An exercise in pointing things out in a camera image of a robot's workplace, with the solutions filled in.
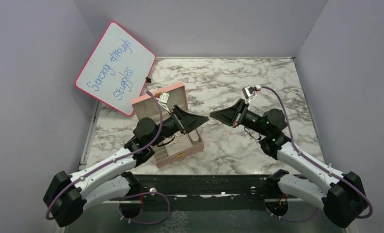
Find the pink jewelry box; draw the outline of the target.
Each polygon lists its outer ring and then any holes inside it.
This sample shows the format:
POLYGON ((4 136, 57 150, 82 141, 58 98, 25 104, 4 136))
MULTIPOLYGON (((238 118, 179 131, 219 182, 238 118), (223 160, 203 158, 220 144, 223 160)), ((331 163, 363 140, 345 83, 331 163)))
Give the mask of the pink jewelry box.
POLYGON ((137 145, 130 148, 135 150, 143 147, 159 133, 157 140, 148 149, 143 151, 143 154, 154 151, 153 157, 158 168, 202 151, 204 142, 198 130, 182 134, 171 117, 171 109, 174 105, 178 105, 183 110, 189 112, 185 84, 179 82, 152 93, 154 97, 145 94, 131 101, 139 121, 133 131, 133 141, 137 142, 137 145), (167 105, 159 104, 162 92, 170 94, 167 105), (181 145, 171 147, 169 144, 174 140, 181 140, 181 145))

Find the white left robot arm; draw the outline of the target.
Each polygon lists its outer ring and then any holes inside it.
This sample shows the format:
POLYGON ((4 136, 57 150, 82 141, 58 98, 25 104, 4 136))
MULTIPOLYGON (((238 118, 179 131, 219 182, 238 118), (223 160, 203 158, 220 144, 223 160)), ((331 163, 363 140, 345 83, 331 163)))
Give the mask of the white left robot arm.
POLYGON ((60 171, 54 175, 43 202, 47 206, 45 218, 55 220, 59 227, 65 227, 77 220, 84 207, 95 202, 99 195, 95 190, 104 191, 106 185, 121 173, 148 161, 153 155, 153 146, 177 132, 187 134, 205 124, 207 116, 196 115, 175 105, 167 119, 158 109, 160 121, 150 117, 141 118, 133 130, 133 137, 121 151, 83 171, 67 174, 60 171))

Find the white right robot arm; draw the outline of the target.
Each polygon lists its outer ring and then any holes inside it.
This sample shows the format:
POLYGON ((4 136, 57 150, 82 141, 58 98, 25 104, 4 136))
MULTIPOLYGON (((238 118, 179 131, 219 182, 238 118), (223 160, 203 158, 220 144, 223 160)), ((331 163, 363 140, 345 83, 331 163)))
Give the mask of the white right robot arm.
POLYGON ((285 114, 273 108, 263 115, 248 109, 245 100, 233 106, 213 111, 210 117, 233 128, 242 125, 263 136, 259 141, 262 151, 298 172, 300 179, 280 170, 269 177, 267 193, 274 198, 281 194, 296 196, 323 210, 326 217, 341 228, 348 227, 369 206, 360 177, 350 171, 331 168, 313 156, 302 153, 293 139, 283 133, 287 127, 285 114))

